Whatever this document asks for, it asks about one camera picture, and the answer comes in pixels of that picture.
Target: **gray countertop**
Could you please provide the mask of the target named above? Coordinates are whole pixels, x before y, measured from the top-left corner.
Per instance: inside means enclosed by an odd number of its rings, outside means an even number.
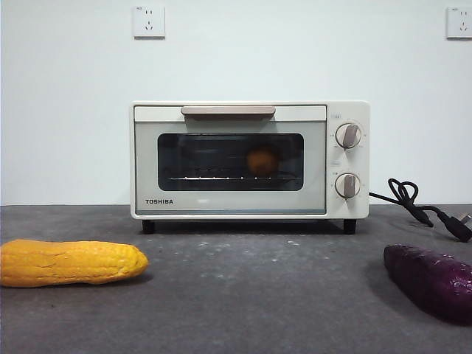
[[[431,219],[371,206],[356,235],[340,221],[163,223],[144,235],[127,206],[3,207],[2,243],[132,243],[150,265],[107,285],[2,288],[1,352],[470,353],[472,327],[418,309],[382,263],[389,243],[472,262],[472,243]]]

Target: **control knob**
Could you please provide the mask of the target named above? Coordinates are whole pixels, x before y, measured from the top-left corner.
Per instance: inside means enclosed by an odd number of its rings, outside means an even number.
[[[336,131],[336,141],[344,149],[354,148],[361,141],[361,129],[356,124],[343,124]]]
[[[336,179],[336,192],[346,199],[352,198],[361,189],[361,181],[352,173],[343,173]]]

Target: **white toaster oven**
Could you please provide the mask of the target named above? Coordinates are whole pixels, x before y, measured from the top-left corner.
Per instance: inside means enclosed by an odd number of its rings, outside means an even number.
[[[161,220],[344,219],[369,213],[369,105],[134,102],[131,215]]]

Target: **electrical socket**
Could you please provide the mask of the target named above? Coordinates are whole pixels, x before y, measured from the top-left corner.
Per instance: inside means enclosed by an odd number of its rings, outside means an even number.
[[[165,8],[137,6],[133,9],[133,35],[135,38],[165,37]]]
[[[472,7],[449,7],[447,37],[472,39]]]

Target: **power cord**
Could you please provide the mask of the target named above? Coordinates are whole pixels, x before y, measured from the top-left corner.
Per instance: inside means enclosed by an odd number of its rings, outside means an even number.
[[[413,195],[410,197],[406,186],[413,188]],[[447,216],[442,210],[432,205],[416,206],[414,200],[418,196],[418,186],[410,181],[399,182],[394,178],[389,179],[389,187],[392,193],[397,198],[386,197],[377,193],[369,193],[374,198],[379,198],[390,203],[401,205],[414,216],[416,220],[429,227],[433,227],[433,223],[429,220],[426,210],[435,212],[437,217],[444,223],[445,227],[451,234],[457,237],[461,242],[468,242],[472,238],[472,230],[467,226],[467,223],[472,220],[469,214],[463,215],[460,220],[454,217]]]

